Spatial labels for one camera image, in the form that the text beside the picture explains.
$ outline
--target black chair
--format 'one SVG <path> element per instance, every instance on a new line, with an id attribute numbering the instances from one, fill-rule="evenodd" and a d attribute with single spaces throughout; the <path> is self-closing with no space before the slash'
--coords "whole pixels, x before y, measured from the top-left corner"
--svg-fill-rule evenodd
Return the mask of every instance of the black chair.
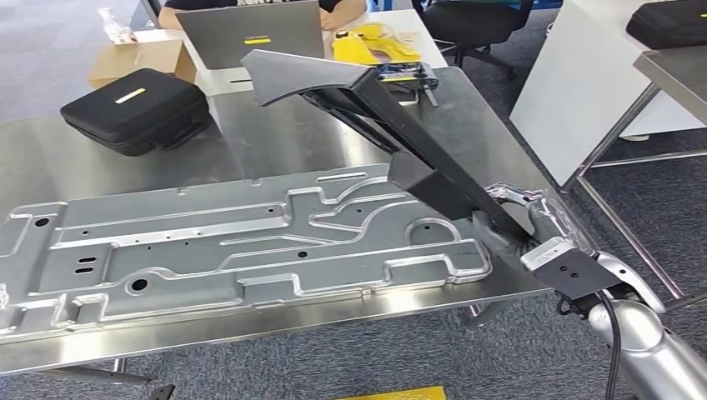
<path id="1" fill-rule="evenodd" d="M 413 8 L 432 38 L 449 45 L 442 53 L 454 52 L 455 64 L 462 67 L 469 56 L 505 68 L 509 79 L 518 76 L 512 65 L 490 54 L 491 45 L 507 41 L 513 31 L 525 26 L 533 0 L 520 0 L 519 8 L 468 0 L 429 0 L 428 5 L 423 1 L 412 0 Z"/>

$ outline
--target robot end effector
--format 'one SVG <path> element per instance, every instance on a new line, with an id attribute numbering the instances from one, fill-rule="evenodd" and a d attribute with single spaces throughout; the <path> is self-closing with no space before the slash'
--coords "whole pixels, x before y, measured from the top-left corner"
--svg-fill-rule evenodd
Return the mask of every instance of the robot end effector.
<path id="1" fill-rule="evenodd" d="M 543 191 L 527 191 L 507 183 L 487 187 L 487 192 L 501 204 L 513 203 L 527 211 L 534 228 L 532 241 L 522 244 L 515 256 L 538 280 L 560 293 L 569 305 L 563 313 L 587 318 L 600 303 L 593 294 L 601 290 L 614 299 L 636 301 L 655 313 L 665 313 L 663 303 L 643 278 L 614 255 L 599 251 L 558 200 Z M 488 239 L 493 227 L 482 217 L 475 219 L 477 231 Z M 483 241 L 491 246 L 499 243 L 498 237 Z"/>

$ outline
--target yellow tag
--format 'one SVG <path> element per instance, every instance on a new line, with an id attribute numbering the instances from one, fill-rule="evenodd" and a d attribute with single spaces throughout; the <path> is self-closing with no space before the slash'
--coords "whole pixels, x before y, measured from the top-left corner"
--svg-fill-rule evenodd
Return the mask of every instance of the yellow tag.
<path id="1" fill-rule="evenodd" d="M 383 80 L 383 82 L 401 82 L 401 81 L 414 81 L 414 77 L 388 77 Z"/>
<path id="2" fill-rule="evenodd" d="M 144 93 L 144 92 L 145 92 L 145 88 L 144 88 L 144 87 L 141 87 L 141 88 L 139 88 L 138 90 L 133 91 L 133 92 L 130 92 L 130 93 L 126 94 L 125 96 L 119 98 L 118 100 L 115 101 L 115 103 L 116 103 L 116 104 L 123 104 L 123 103 L 125 103 L 127 100 L 130 100 L 131 98 L 134 98 L 134 97 L 137 96 L 138 94 Z"/>
<path id="3" fill-rule="evenodd" d="M 272 40 L 270 38 L 265 38 L 265 39 L 247 39 L 244 40 L 243 43 L 245 44 L 263 44 L 263 43 L 270 43 Z"/>
<path id="4" fill-rule="evenodd" d="M 346 397 L 339 400 L 446 400 L 444 388 L 441 386 L 423 387 L 421 389 L 404 390 L 402 392 L 390 392 L 372 394 L 370 396 Z"/>

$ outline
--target stamped metal panel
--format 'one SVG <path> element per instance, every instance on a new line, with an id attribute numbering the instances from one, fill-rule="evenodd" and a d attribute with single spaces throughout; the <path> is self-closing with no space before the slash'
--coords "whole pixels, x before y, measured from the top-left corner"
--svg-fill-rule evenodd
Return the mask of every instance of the stamped metal panel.
<path id="1" fill-rule="evenodd" d="M 488 276 L 469 223 L 387 173 L 379 164 L 19 207 L 0 227 L 0 341 Z"/>

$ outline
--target laptop lid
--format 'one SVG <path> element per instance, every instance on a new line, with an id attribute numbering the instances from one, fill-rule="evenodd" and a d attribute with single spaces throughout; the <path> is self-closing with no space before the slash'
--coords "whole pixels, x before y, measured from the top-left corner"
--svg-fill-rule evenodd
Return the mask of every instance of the laptop lid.
<path id="1" fill-rule="evenodd" d="M 256 48 L 324 57 L 318 0 L 184 11 L 177 20 L 208 69 L 242 67 Z"/>

